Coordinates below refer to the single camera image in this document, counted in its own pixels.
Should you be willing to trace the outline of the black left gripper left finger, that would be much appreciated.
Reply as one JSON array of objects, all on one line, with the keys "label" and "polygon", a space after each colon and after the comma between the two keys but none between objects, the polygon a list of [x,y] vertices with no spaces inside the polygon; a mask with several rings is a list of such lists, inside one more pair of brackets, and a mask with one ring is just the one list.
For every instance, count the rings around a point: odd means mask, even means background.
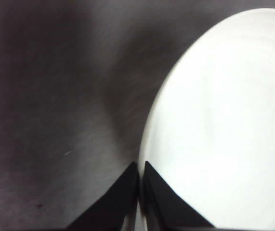
[{"label": "black left gripper left finger", "polygon": [[68,227],[68,231],[132,231],[135,227],[139,173],[131,162],[107,192]]}]

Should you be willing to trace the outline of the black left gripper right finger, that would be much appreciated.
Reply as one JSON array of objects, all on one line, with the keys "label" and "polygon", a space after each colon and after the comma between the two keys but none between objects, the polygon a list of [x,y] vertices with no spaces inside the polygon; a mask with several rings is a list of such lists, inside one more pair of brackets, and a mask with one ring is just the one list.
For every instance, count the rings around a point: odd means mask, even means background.
[{"label": "black left gripper right finger", "polygon": [[145,162],[144,215],[148,231],[214,231],[215,226],[194,210]]}]

